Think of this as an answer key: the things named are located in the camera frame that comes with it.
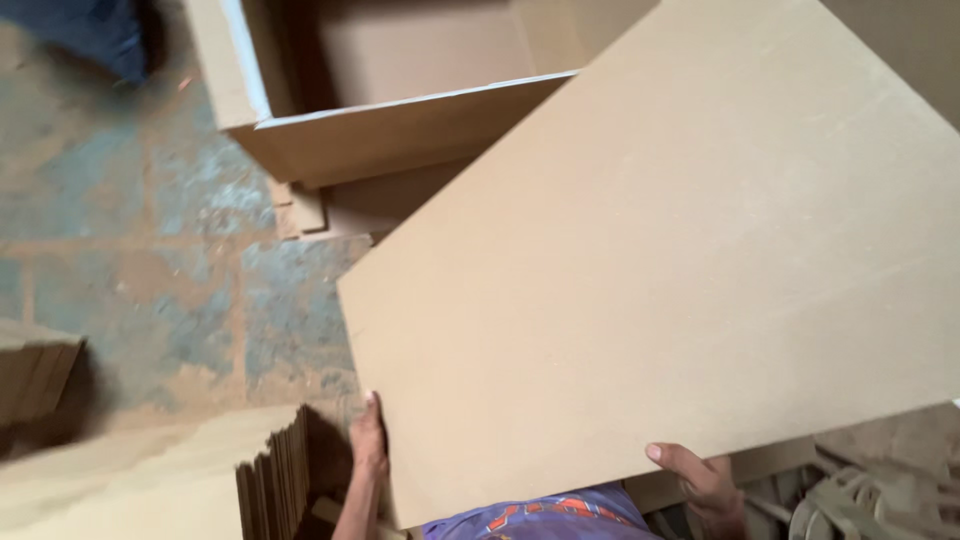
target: dusty floor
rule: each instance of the dusty floor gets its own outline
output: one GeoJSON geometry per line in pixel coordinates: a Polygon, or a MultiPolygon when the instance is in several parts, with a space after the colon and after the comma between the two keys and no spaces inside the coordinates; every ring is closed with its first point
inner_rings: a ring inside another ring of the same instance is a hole
{"type": "MultiPolygon", "coordinates": [[[[88,430],[295,401],[344,424],[334,281],[369,245],[275,241],[264,173],[217,134],[185,15],[159,6],[169,54],[140,89],[0,23],[0,316],[89,336],[88,430]]],[[[940,471],[960,410],[823,439],[940,471]]]]}

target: person's left hand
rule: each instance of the person's left hand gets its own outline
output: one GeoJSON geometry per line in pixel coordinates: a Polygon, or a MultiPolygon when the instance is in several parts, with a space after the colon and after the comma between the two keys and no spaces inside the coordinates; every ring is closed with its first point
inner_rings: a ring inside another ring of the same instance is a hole
{"type": "Polygon", "coordinates": [[[353,447],[354,471],[371,472],[379,477],[385,477],[390,471],[380,418],[380,397],[376,392],[367,394],[366,410],[350,425],[350,445],[353,447]]]}

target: open cardboard box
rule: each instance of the open cardboard box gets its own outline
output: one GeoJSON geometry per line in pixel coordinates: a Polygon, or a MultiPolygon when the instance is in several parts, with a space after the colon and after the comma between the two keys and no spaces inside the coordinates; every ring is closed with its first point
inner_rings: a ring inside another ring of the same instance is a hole
{"type": "Polygon", "coordinates": [[[656,0],[191,0],[218,124],[281,182],[475,157],[656,0]]]}

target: fingernail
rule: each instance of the fingernail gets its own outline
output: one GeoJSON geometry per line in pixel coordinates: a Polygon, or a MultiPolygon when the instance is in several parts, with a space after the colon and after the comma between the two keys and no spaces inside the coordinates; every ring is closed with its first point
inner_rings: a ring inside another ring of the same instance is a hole
{"type": "Polygon", "coordinates": [[[647,445],[647,457],[649,457],[650,459],[654,461],[660,461],[660,456],[662,454],[663,454],[663,450],[659,446],[655,444],[647,445]]]}

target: cardboard sheet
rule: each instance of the cardboard sheet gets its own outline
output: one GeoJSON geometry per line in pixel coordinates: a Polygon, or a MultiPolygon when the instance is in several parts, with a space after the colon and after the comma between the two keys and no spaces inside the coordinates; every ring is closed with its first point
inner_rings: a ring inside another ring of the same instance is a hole
{"type": "Polygon", "coordinates": [[[960,395],[958,175],[819,2],[661,3],[340,280],[398,525],[960,395]]]}

